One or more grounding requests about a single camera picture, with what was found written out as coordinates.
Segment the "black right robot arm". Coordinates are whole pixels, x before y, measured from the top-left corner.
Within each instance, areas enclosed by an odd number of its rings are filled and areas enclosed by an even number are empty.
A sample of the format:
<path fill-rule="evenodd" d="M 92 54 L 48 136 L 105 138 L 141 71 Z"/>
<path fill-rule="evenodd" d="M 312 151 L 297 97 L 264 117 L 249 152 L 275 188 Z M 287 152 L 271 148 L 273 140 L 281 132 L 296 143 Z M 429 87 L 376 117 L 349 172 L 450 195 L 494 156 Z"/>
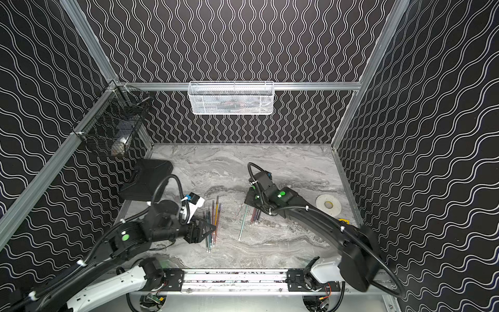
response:
<path fill-rule="evenodd" d="M 246 205 L 268 216 L 296 222 L 336 249 L 336 256 L 316 257 L 308 264 L 305 281 L 309 287 L 341 281 L 360 292 L 374 286 L 396 298 L 405 296 L 405 287 L 382 260 L 378 238 L 370 228 L 341 221 L 316 208 L 296 191 L 279 188 L 271 173 L 255 163 L 249 162 L 247 168 L 250 187 Z"/>

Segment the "aluminium left side rail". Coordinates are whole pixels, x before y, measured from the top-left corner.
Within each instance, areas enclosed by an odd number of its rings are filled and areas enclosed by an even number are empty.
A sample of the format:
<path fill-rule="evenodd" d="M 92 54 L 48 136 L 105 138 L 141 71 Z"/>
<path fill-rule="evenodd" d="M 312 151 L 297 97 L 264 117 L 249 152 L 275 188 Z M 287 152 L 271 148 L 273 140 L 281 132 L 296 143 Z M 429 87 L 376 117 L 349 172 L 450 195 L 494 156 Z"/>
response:
<path fill-rule="evenodd" d="M 113 87 L 107 87 L 96 103 L 88 111 L 78 125 L 71 131 L 58 150 L 51 156 L 27 188 L 19 195 L 16 201 L 1 218 L 1 248 L 9 242 L 22 222 L 32 211 L 44 192 L 57 177 L 69 158 L 81 144 L 79 136 L 90 126 L 92 119 L 104 108 L 108 99 L 114 94 Z"/>

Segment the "aluminium corner post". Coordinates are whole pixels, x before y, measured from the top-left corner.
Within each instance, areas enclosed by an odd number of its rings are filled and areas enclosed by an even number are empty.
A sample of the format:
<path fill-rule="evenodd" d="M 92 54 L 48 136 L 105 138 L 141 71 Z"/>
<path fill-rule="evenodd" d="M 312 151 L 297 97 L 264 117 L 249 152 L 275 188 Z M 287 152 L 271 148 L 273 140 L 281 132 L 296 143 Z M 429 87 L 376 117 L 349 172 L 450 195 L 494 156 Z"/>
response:
<path fill-rule="evenodd" d="M 109 83 L 111 81 L 117 82 L 118 74 L 114 71 L 109 58 L 106 56 L 96 34 L 93 32 L 87 17 L 80 5 L 75 0 L 62 0 L 60 1 L 66 14 L 71 19 L 76 31 L 85 43 L 90 56 L 93 58 L 101 75 Z"/>
<path fill-rule="evenodd" d="M 374 49 L 371 53 L 370 58 L 366 64 L 365 70 L 359 80 L 360 89 L 355 91 L 352 99 L 350 100 L 344 116 L 339 124 L 339 127 L 336 131 L 336 134 L 331 143 L 331 147 L 334 151 L 337 151 L 341 141 L 348 130 L 349 125 L 351 124 L 353 117 L 356 114 L 357 109 L 361 104 L 361 100 L 365 95 L 371 81 L 374 78 L 376 70 L 382 61 L 384 54 L 387 51 L 388 45 L 390 44 L 397 27 L 404 17 L 406 10 L 410 4 L 409 0 L 397 0 L 394 2 L 390 14 L 387 16 L 385 24 L 383 26 L 382 31 L 380 32 L 379 38 L 374 46 Z"/>

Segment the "aluminium corner post right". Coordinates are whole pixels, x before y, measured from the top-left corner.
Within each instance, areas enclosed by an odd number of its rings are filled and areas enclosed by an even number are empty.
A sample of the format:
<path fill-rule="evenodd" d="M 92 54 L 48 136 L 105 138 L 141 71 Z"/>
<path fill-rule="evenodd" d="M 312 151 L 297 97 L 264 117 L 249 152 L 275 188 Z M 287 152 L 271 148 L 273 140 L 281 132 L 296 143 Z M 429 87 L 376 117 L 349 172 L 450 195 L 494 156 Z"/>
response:
<path fill-rule="evenodd" d="M 331 147 L 334 151 L 337 151 L 341 141 L 348 130 L 349 125 L 351 124 L 353 117 L 356 114 L 357 109 L 361 104 L 361 100 L 365 95 L 371 81 L 374 78 L 376 70 L 382 61 L 384 54 L 387 51 L 388 45 L 390 44 L 397 27 L 404 17 L 406 10 L 410 4 L 409 0 L 397 0 L 394 2 L 390 14 L 387 16 L 385 24 L 383 26 L 382 31 L 380 32 L 379 38 L 374 46 L 374 49 L 371 53 L 370 58 L 366 64 L 365 70 L 359 80 L 360 89 L 355 91 L 352 99 L 350 100 L 344 116 L 339 124 L 339 127 L 336 131 L 336 134 L 331 143 Z"/>

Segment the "aluminium back rail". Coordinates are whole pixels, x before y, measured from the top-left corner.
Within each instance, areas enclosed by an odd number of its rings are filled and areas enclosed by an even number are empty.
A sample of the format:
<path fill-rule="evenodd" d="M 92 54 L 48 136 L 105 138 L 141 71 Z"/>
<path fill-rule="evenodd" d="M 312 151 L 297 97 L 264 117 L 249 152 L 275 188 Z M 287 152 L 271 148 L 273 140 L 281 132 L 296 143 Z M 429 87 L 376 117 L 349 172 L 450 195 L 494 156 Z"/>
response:
<path fill-rule="evenodd" d="M 119 86 L 144 91 L 180 91 L 200 87 L 202 90 L 270 90 L 275 91 L 359 91 L 360 82 L 272 82 L 272 81 L 191 81 L 189 83 L 119 83 Z"/>

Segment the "aluminium corner post left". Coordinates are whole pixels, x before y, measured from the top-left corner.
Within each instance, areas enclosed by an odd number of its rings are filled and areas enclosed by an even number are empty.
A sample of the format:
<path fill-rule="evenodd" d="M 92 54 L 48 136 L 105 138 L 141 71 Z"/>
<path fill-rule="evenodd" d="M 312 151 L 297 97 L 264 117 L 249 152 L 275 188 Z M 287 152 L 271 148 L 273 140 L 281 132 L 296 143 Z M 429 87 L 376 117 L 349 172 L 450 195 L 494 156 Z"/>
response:
<path fill-rule="evenodd" d="M 93 58 L 101 75 L 109 83 L 111 81 L 117 82 L 118 74 L 114 71 L 109 58 L 106 56 L 96 34 L 93 32 L 87 17 L 80 5 L 75 0 L 62 0 L 60 1 L 66 14 L 71 19 L 76 31 L 85 43 L 90 56 Z"/>

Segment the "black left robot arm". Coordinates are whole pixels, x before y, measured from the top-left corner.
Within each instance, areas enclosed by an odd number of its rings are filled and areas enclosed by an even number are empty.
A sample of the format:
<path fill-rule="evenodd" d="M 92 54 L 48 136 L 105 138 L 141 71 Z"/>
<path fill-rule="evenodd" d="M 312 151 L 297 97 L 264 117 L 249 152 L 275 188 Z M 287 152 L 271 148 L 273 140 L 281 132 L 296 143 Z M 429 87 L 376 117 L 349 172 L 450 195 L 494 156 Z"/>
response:
<path fill-rule="evenodd" d="M 119 221 L 105 232 L 83 259 L 28 292 L 15 291 L 9 311 L 70 310 L 69 302 L 100 276 L 132 258 L 147 252 L 160 241 L 201 243 L 216 226 L 194 216 L 191 200 L 176 175 L 166 176 L 155 189 L 148 208 Z"/>

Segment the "white tape roll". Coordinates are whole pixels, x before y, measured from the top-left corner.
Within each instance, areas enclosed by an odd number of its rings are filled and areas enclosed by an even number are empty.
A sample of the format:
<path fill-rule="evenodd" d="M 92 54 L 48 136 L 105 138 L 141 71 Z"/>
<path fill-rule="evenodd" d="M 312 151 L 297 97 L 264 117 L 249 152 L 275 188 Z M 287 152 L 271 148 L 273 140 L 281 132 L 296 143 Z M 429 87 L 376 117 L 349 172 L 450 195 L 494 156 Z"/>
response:
<path fill-rule="evenodd" d="M 315 207 L 331 217 L 338 217 L 342 212 L 340 201 L 332 194 L 321 194 L 316 198 Z"/>

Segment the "black plastic case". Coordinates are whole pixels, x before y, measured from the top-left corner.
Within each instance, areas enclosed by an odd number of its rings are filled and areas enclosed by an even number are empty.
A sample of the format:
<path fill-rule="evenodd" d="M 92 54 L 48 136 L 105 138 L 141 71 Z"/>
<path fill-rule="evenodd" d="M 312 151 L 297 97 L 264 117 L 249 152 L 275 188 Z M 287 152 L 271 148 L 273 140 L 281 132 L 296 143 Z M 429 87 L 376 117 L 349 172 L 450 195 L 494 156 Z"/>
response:
<path fill-rule="evenodd" d="M 159 183 L 173 171 L 173 164 L 161 159 L 141 159 L 136 162 L 131 179 L 120 189 L 124 200 L 149 202 Z"/>

